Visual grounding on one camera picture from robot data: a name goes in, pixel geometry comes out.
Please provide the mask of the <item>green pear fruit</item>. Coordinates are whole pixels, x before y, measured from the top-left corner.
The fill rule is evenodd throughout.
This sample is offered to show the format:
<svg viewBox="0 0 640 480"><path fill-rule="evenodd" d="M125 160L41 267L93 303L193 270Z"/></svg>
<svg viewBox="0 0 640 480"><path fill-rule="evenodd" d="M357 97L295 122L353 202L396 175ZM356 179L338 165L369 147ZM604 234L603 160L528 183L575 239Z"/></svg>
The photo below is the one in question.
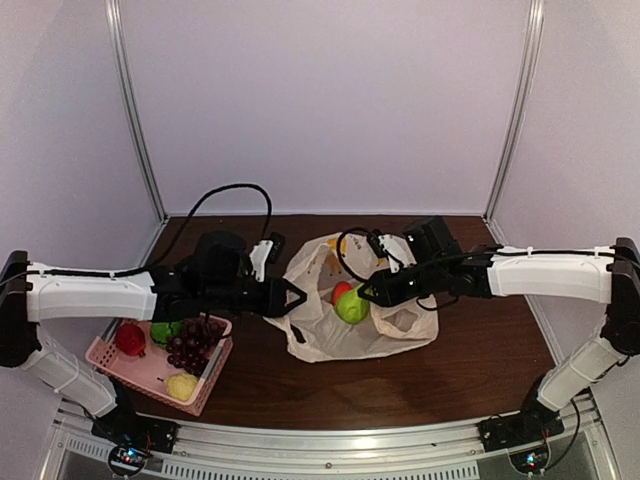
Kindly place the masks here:
<svg viewBox="0 0 640 480"><path fill-rule="evenodd" d="M339 319L349 325L356 325L367 318L370 311L370 303L358 297L357 287L342 295L334 311Z"/></svg>

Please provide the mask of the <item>orange fruit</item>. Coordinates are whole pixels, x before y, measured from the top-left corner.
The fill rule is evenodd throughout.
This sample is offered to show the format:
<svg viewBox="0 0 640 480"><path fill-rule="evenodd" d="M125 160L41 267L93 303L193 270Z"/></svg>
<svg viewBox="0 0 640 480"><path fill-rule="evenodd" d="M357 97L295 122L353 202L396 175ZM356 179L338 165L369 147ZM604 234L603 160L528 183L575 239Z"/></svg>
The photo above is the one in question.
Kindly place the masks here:
<svg viewBox="0 0 640 480"><path fill-rule="evenodd" d="M352 285L349 282L346 282L346 281L338 282L332 289L331 303L333 305L336 305L340 297L345 293L349 292L351 289L352 289Z"/></svg>

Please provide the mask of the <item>beige plastic bag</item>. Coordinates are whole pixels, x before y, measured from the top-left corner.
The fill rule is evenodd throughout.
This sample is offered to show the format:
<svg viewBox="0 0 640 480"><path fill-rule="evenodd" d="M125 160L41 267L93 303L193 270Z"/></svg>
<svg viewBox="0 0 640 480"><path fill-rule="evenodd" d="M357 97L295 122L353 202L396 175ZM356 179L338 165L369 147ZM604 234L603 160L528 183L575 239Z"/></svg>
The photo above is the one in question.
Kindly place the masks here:
<svg viewBox="0 0 640 480"><path fill-rule="evenodd" d="M394 307L370 304L365 320L349 325L338 318L331 293L340 281L359 287L339 263L345 260L362 278L388 267L378 259L364 236L337 233L304 243L289 261L284 278L307 294L307 301L288 315L265 321L286 336L287 351L306 363L384 358L424 347L439 333L436 300L430 296L420 308L414 300Z"/></svg>

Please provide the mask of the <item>dark red grape bunch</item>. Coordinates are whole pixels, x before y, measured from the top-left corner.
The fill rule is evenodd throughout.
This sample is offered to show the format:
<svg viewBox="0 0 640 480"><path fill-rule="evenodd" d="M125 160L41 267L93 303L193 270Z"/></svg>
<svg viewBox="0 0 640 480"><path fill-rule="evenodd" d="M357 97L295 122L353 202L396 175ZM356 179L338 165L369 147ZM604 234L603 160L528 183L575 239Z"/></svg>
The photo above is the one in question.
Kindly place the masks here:
<svg viewBox="0 0 640 480"><path fill-rule="evenodd" d="M178 334L169 336L165 351L167 363L186 373L201 377L210 354L224 338L225 326L218 321L192 319L181 323Z"/></svg>

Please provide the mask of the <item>yellow fruit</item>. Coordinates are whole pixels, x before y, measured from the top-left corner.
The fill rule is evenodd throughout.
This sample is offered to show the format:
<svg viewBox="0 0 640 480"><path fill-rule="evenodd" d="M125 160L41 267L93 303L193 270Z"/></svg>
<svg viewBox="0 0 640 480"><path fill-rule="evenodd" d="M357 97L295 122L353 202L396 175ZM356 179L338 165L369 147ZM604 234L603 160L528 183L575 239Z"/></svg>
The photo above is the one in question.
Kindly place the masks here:
<svg viewBox="0 0 640 480"><path fill-rule="evenodd" d="M188 402L198 385L198 381L199 378L194 375L179 373L166 377L163 384L169 397L181 402Z"/></svg>

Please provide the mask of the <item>red fruit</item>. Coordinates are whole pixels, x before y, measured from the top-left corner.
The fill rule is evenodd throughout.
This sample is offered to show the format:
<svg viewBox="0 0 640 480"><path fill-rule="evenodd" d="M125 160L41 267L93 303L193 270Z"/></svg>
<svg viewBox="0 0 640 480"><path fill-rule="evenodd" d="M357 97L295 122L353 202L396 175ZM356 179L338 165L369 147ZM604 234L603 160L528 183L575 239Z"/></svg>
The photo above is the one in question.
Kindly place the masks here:
<svg viewBox="0 0 640 480"><path fill-rule="evenodd" d="M136 324L122 324L115 335L115 345L125 355L144 357L146 340L143 330Z"/></svg>

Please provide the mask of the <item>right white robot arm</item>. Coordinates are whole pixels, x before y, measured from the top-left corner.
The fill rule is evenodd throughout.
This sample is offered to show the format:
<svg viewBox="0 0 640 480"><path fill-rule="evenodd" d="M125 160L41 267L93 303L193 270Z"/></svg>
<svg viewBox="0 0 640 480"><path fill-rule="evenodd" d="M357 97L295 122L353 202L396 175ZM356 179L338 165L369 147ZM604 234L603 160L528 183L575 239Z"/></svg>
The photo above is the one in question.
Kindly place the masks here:
<svg viewBox="0 0 640 480"><path fill-rule="evenodd" d="M611 247L578 250L494 245L463 251L439 216L412 224L403 236L411 260L395 254L393 238L381 235L375 242L375 253L387 256L390 266L364 281L359 295L379 307L442 292L454 300L523 295L605 305L600 332L533 385L513 419L519 440L535 440L577 394L638 355L639 250L633 240L620 237Z"/></svg>

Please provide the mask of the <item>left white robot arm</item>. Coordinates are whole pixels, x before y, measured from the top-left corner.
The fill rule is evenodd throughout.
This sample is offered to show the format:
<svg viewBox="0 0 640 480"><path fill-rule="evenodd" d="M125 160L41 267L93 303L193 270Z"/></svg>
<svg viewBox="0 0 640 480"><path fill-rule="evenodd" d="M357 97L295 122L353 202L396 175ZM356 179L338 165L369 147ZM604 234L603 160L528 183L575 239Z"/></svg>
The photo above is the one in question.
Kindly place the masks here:
<svg viewBox="0 0 640 480"><path fill-rule="evenodd" d="M95 373L47 336L50 319L122 318L172 322L212 310L237 310L283 317L303 305L306 293L291 281L268 274L284 244L278 234L253 248L226 231L202 235L194 252L173 266L148 265L129 271L90 271L32 263L12 252L1 271L1 365L32 371L51 388L83 406L123 444L144 433L114 383Z"/></svg>

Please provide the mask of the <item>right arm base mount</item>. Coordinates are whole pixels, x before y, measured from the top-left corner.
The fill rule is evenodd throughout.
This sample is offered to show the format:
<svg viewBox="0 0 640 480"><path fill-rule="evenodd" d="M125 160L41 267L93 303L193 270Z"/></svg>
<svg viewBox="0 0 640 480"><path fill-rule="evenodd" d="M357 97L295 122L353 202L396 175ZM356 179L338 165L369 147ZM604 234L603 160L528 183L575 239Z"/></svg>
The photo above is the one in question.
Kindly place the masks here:
<svg viewBox="0 0 640 480"><path fill-rule="evenodd" d="M511 465L524 475L539 475L551 465L552 436L565 431L557 411L537 401L539 377L516 413L492 415L477 424L485 452L508 450Z"/></svg>

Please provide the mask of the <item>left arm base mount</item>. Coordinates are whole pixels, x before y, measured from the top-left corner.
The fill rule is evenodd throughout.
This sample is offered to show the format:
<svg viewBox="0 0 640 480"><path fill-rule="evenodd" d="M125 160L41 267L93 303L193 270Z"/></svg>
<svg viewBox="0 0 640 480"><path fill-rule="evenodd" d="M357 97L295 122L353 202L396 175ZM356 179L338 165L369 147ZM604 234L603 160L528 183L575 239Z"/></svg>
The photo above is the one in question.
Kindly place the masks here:
<svg viewBox="0 0 640 480"><path fill-rule="evenodd" d="M118 381L113 385L115 408L101 417L88 411L84 414L92 422L91 433L114 444L107 455L111 472L129 479L142 472L154 452L173 452L179 426L175 421L138 414L126 387Z"/></svg>

